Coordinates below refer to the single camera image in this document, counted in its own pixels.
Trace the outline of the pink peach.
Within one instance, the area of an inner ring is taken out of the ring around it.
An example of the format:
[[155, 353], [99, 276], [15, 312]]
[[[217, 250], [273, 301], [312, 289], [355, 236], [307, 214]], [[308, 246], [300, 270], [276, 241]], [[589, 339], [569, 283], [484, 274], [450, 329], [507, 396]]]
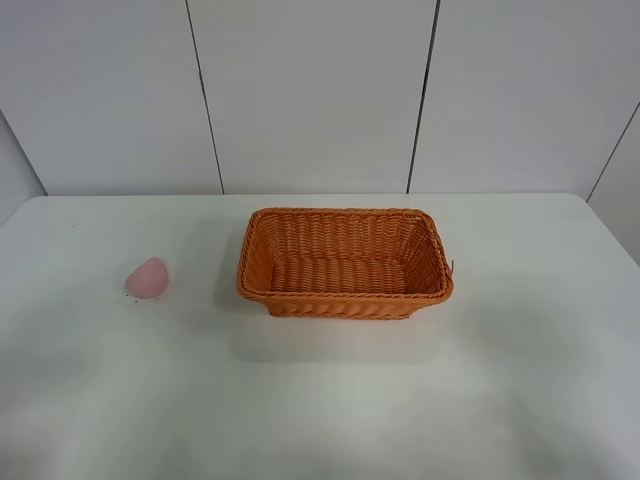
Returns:
[[129, 295], [137, 299], [159, 297], [169, 286], [169, 272], [165, 263], [153, 257], [136, 268], [126, 279]]

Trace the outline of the orange woven basket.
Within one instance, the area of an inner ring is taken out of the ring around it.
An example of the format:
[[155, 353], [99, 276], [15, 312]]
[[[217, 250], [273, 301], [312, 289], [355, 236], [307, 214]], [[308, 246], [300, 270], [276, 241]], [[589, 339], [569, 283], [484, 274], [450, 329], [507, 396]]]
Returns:
[[454, 282], [421, 210], [265, 208], [249, 219], [236, 288], [275, 317], [398, 320], [447, 301]]

